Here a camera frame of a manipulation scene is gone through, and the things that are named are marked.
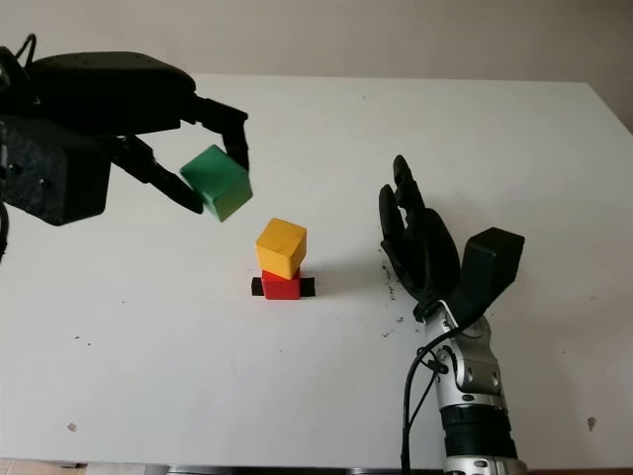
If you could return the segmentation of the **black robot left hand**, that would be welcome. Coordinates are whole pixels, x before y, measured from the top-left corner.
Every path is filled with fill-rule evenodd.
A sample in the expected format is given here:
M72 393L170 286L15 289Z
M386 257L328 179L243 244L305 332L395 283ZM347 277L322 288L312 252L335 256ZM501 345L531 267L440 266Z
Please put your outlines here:
M26 67L46 117L103 140L112 161L181 206L201 213L203 202L176 175L159 165L140 135L201 124L223 138L227 156L249 168L246 113L196 93L185 71L131 51L66 53Z

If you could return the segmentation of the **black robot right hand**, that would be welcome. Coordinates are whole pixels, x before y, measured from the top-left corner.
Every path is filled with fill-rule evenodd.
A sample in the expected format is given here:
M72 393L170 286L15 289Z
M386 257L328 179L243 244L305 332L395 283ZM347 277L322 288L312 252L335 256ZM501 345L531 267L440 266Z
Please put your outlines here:
M423 322L457 286L460 260L443 220L424 204L403 156L395 158L393 171L395 184L384 185L379 193L381 247L416 300L414 318Z

